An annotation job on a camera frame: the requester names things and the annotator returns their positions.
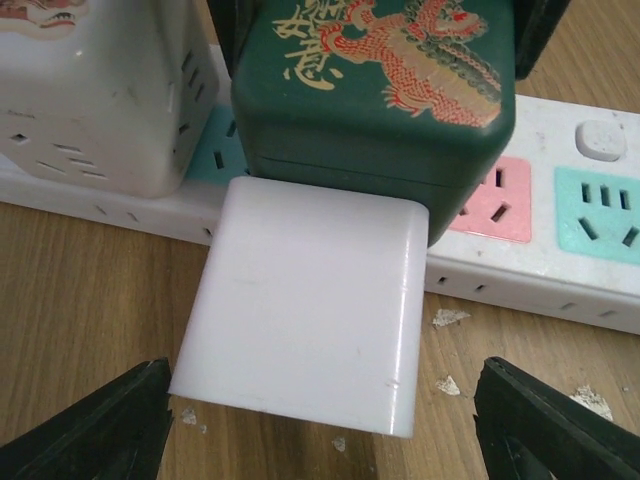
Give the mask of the green dragon cube adapter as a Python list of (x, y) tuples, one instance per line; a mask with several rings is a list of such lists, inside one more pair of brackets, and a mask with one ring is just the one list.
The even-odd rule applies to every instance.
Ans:
[(264, 1), (232, 106), (253, 176), (418, 202), (436, 242), (514, 130), (514, 5)]

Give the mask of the white cube adapter red print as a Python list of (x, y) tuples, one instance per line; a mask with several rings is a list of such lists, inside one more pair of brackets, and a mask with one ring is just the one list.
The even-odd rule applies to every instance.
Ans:
[(34, 177), (166, 196), (218, 90), (192, 1), (1, 5), (1, 153)]

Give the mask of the white plug adapter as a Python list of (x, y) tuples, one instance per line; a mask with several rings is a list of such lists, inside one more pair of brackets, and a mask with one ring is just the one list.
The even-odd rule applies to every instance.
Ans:
[(410, 437), (428, 227), (407, 200), (234, 179), (171, 394)]

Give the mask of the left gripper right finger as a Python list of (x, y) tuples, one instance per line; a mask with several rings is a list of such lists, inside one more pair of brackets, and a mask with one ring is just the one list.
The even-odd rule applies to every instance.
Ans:
[(637, 479), (639, 437), (500, 357), (484, 361), (474, 404), (491, 479)]

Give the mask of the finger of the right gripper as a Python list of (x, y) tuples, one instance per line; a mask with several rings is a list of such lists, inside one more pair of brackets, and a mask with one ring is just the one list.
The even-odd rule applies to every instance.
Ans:
[(252, 23), (260, 9), (259, 0), (206, 1), (229, 77), (234, 76)]
[(525, 79), (544, 51), (568, 7), (568, 0), (515, 0), (515, 78)]

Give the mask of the white power strip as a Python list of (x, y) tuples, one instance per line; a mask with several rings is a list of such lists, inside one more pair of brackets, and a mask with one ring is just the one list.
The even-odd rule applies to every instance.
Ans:
[[(212, 246), (230, 183), (245, 174), (232, 116), (217, 106), (187, 178), (159, 199), (34, 177), (1, 153), (6, 203)], [(517, 100), (507, 154), (460, 225), (429, 239), (424, 289), (637, 333), (639, 118)]]

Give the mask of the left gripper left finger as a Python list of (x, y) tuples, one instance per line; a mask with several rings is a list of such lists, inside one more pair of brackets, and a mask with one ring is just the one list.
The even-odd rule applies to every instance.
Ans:
[(3, 479), (155, 479), (173, 423), (166, 358), (146, 361), (1, 447)]

